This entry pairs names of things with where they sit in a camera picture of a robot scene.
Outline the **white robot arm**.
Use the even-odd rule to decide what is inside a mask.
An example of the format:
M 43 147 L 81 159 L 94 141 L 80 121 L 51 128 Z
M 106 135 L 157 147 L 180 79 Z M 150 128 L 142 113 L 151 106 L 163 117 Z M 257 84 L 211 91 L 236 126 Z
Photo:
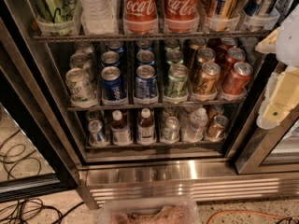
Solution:
M 299 5 L 255 50 L 269 54 L 287 68 L 273 72 L 266 84 L 264 99 L 256 120 L 262 129 L 277 127 L 299 105 Z

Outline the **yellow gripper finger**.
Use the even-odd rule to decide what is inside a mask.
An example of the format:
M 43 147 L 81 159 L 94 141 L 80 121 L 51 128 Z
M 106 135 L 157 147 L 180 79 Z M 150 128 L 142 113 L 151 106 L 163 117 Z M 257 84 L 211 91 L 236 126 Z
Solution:
M 265 130 L 277 127 L 299 104 L 299 67 L 273 72 L 266 84 L 257 125 Z
M 272 31 L 265 39 L 260 41 L 256 46 L 255 50 L 262 54 L 269 54 L 276 52 L 276 41 L 278 37 L 279 29 Z

